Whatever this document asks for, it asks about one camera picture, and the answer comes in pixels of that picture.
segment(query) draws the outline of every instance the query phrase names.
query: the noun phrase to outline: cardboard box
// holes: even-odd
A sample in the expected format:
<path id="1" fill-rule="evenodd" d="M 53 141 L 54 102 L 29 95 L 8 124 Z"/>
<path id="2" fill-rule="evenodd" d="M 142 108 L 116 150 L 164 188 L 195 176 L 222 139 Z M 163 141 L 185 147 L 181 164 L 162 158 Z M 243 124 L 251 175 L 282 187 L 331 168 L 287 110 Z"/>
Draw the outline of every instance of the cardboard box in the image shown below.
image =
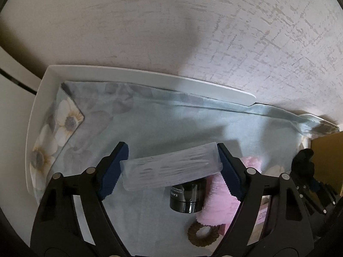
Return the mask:
<path id="1" fill-rule="evenodd" d="M 314 178 L 343 196 L 343 131 L 312 140 Z"/>

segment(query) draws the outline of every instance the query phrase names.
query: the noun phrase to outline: brown scrunchie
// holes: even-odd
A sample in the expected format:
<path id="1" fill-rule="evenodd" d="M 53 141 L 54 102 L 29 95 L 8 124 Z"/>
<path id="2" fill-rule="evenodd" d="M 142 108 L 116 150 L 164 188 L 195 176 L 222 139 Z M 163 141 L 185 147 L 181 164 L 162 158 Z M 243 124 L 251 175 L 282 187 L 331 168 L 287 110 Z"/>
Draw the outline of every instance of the brown scrunchie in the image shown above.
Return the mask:
<path id="1" fill-rule="evenodd" d="M 209 226 L 211 228 L 208 235 L 204 238 L 198 238 L 197 232 L 206 225 L 202 225 L 198 221 L 195 221 L 189 228 L 188 228 L 188 239 L 189 241 L 198 247 L 205 247 L 210 244 L 213 244 L 219 238 L 219 225 L 218 226 Z"/>

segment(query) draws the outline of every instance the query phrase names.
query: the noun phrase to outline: pink plush item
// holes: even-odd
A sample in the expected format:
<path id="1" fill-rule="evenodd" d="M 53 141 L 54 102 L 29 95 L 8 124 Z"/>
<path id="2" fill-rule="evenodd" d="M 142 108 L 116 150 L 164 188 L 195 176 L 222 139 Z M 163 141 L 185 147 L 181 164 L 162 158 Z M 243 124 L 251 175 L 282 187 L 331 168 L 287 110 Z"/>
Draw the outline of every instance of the pink plush item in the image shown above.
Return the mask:
<path id="1" fill-rule="evenodd" d="M 243 157 L 241 161 L 246 167 L 261 172 L 261 158 Z M 208 226 L 230 225 L 240 202 L 230 194 L 221 173 L 208 176 L 206 181 L 206 198 L 202 210 L 196 215 L 197 221 Z"/>

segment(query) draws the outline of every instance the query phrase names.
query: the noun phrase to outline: beige wall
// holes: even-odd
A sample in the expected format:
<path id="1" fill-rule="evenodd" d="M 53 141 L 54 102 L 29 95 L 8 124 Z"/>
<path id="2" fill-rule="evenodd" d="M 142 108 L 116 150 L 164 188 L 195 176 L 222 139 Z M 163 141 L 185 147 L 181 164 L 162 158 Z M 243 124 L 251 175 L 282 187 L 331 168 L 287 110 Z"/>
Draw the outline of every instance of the beige wall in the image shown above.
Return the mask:
<path id="1" fill-rule="evenodd" d="M 242 89 L 343 122 L 336 0 L 9 0 L 0 46 L 50 64 L 151 70 Z"/>

